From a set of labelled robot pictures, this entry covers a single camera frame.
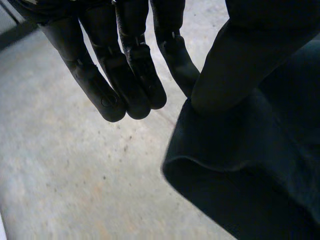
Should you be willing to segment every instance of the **gray floor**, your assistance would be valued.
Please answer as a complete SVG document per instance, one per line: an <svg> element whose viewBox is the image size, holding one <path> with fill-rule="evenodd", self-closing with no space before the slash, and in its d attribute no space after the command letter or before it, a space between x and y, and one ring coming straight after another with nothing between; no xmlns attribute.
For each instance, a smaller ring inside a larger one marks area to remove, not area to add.
<svg viewBox="0 0 320 240"><path fill-rule="evenodd" d="M223 0L187 0L182 34L199 69L227 18ZM161 175L185 97L152 25L150 15L146 38L168 102L140 121L106 122L41 32L0 52L0 212L8 239L233 239Z"/></svg>

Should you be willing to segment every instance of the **robotic hand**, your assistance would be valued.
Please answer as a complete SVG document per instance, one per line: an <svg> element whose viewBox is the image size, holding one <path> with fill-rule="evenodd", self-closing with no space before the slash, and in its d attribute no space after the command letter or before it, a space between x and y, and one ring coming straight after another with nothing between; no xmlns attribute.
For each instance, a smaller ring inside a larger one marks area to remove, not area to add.
<svg viewBox="0 0 320 240"><path fill-rule="evenodd" d="M109 122L126 112L143 119L162 108L167 96L146 44L149 0L10 0L27 20L39 24L71 74ZM186 50L180 28L185 0L151 0L154 30L169 70L190 97L199 71ZM94 65L83 40L82 23L109 82ZM118 44L120 40L124 54Z"/></svg>

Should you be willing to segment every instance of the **concrete floor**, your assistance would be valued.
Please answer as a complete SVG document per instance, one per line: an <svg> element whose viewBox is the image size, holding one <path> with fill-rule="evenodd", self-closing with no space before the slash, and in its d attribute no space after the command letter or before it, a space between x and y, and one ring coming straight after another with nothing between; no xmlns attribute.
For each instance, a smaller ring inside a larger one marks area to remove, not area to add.
<svg viewBox="0 0 320 240"><path fill-rule="evenodd" d="M184 19L181 32L201 69L228 19L225 2L187 0ZM161 174L185 97L152 30L150 14L146 38L168 102L140 121L106 122L41 32L0 52L0 212L8 239L233 239Z"/></svg>

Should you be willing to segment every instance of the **fingertip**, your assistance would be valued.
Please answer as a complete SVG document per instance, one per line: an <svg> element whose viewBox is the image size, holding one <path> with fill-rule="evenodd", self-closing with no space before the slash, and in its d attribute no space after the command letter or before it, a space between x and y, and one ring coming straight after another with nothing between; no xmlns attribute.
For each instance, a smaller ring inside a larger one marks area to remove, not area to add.
<svg viewBox="0 0 320 240"><path fill-rule="evenodd" d="M108 95L102 97L101 105L102 107L99 108L99 112L108 122L118 122L126 115L125 104L118 96Z"/></svg>
<svg viewBox="0 0 320 240"><path fill-rule="evenodd" d="M167 94L162 84L158 86L150 86L149 91L152 93L149 96L151 109L157 110L163 108L167 103Z"/></svg>
<svg viewBox="0 0 320 240"><path fill-rule="evenodd" d="M148 104L134 104L127 108L128 115L135 120L141 120L146 118L151 112L151 108Z"/></svg>

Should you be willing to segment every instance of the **dark cloth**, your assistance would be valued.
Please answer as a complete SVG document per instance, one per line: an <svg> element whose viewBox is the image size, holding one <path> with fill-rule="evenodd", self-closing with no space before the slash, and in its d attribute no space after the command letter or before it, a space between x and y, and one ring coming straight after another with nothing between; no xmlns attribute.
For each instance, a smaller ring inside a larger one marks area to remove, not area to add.
<svg viewBox="0 0 320 240"><path fill-rule="evenodd" d="M320 239L319 66L311 41L231 110L181 110L164 176L237 239Z"/></svg>

